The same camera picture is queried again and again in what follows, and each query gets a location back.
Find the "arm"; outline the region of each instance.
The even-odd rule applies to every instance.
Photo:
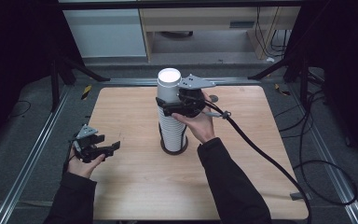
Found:
[[[270,223],[269,209],[243,170],[232,160],[220,138],[198,148],[222,222]]]
[[[90,163],[74,157],[71,150],[68,171],[63,174],[60,188],[45,224],[90,224],[93,220],[93,204],[96,182],[90,180],[92,171],[104,158],[104,154]]]
[[[65,173],[44,223],[92,223],[96,185],[85,177]]]

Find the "wooden tabletop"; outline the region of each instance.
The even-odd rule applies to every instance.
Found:
[[[218,86],[205,90],[263,151],[294,176],[269,103],[261,87]],[[89,126],[105,134],[99,147],[121,141],[114,157],[93,172],[98,182],[94,219],[210,220],[219,219],[204,169],[197,154],[199,141],[187,131],[187,150],[168,155],[160,146],[157,87],[104,88]],[[296,187],[249,147],[231,125],[213,118],[216,136],[232,159],[264,197],[272,218],[304,219],[302,200],[292,201]]]

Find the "tripod leg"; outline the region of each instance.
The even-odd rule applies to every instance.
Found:
[[[287,57],[284,57],[282,60],[280,60],[279,62],[273,64],[270,67],[268,67],[266,70],[262,71],[261,73],[255,75],[255,76],[252,76],[252,77],[248,77],[248,79],[259,80],[259,79],[261,79],[263,77],[266,77],[267,75],[269,75],[272,72],[280,69],[281,67],[288,65],[295,57],[296,57],[296,54],[291,53]]]
[[[65,57],[61,57],[61,60],[70,65],[71,67],[74,67],[75,69],[79,70],[80,72],[86,74],[87,76],[89,77],[92,77],[94,78],[95,80],[97,81],[110,81],[110,78],[107,78],[107,77],[101,77],[95,73],[93,73],[92,71],[90,71],[88,68],[68,59],[68,58],[65,58]]]

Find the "hand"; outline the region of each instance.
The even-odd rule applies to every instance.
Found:
[[[202,92],[206,100],[211,101],[211,98],[204,91]],[[211,108],[205,106],[202,112],[211,112]],[[188,126],[194,136],[201,141],[202,144],[214,139],[214,129],[212,117],[199,113],[195,118],[187,118],[183,115],[173,113],[172,117],[179,122]]]
[[[68,172],[74,175],[80,175],[86,178],[90,178],[92,171],[103,161],[105,155],[102,154],[95,160],[85,163],[75,156],[75,149],[72,147],[69,155]]]

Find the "stacked cups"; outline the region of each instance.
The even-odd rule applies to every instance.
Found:
[[[158,73],[157,97],[166,103],[180,102],[177,95],[178,84],[182,77],[178,70],[165,68]],[[171,116],[165,117],[161,107],[158,107],[159,131],[161,135],[161,147],[168,154],[177,155],[186,150],[187,138],[185,124]]]

